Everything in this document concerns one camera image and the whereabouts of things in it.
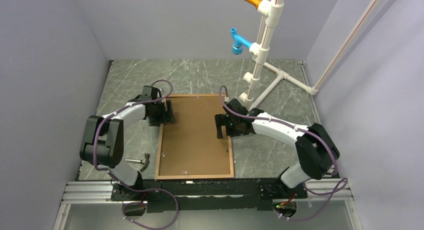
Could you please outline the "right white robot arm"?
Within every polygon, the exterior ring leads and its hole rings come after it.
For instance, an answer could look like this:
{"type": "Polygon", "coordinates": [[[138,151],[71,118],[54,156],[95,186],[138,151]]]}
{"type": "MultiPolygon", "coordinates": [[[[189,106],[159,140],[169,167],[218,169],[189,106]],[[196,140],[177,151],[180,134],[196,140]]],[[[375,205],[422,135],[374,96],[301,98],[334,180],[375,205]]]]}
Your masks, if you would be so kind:
{"type": "Polygon", "coordinates": [[[237,99],[226,102],[223,109],[224,113],[214,116],[218,139],[264,135],[296,150],[298,161],[276,179],[275,190],[280,197],[289,197],[295,187],[308,180],[322,179],[331,167],[336,166],[340,152],[321,124],[295,124],[258,108],[247,110],[237,99]]]}

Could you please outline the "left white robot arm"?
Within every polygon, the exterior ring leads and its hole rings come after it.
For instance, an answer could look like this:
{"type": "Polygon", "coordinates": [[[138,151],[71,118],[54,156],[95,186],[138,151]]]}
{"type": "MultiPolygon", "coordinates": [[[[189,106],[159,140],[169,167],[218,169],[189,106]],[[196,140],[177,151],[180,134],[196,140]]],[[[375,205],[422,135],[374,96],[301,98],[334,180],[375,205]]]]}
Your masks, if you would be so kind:
{"type": "Polygon", "coordinates": [[[124,159],[124,135],[126,128],[141,120],[153,127],[175,121],[172,101],[154,86],[145,85],[141,94],[111,113],[90,116],[79,151],[81,160],[109,174],[131,200],[143,195],[144,186],[141,172],[124,159]]]}

